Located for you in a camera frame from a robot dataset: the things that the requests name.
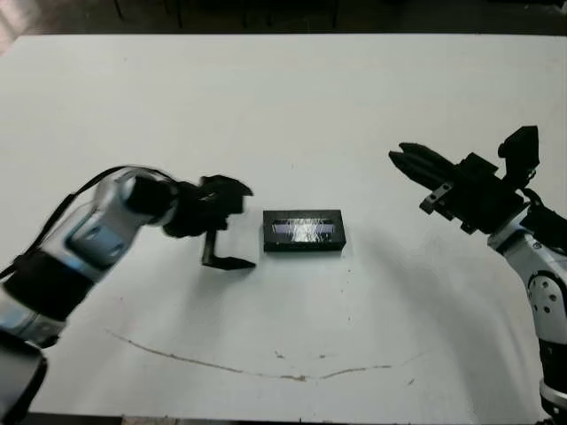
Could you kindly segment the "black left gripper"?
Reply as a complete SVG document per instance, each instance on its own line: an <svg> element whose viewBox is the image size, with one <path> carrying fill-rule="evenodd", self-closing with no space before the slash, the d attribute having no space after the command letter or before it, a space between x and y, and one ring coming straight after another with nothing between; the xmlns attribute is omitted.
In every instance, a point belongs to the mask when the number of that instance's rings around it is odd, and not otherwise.
<svg viewBox="0 0 567 425"><path fill-rule="evenodd" d="M228 228L230 215L242 214L245 195L228 194L226 179L202 179L199 185L177 182L177 205L172 219L163 226L164 232L174 238L200 236L206 233L201 264L220 270L244 270L256 267L246 259L216 255L216 230Z"/></svg>

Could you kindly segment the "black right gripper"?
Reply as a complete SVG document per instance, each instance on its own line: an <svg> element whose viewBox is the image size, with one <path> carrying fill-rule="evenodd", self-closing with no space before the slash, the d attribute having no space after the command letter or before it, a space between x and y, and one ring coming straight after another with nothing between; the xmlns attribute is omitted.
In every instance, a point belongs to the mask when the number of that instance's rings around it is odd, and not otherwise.
<svg viewBox="0 0 567 425"><path fill-rule="evenodd" d="M497 166L469 154L457 165L420 143L400 143L389 159L411 181L433 192L420 204L428 213L461 221L467 234L490 235L524 209L524 199L495 175Z"/></svg>

